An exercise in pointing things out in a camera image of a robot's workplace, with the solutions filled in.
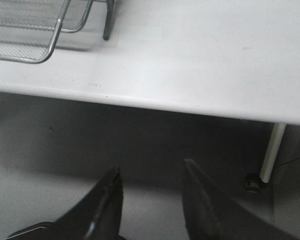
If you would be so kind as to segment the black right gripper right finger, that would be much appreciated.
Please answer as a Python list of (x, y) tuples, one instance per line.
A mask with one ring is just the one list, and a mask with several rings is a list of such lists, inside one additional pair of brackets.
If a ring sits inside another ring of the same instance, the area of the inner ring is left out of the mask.
[(182, 165), (182, 209), (191, 240), (296, 239), (227, 196), (194, 160)]

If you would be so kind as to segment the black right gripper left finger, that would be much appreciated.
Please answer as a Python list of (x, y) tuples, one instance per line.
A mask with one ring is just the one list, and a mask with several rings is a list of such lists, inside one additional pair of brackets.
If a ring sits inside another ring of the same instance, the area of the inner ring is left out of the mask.
[(40, 222), (19, 230), (8, 240), (123, 240), (120, 226), (123, 181), (118, 166), (68, 212), (54, 222)]

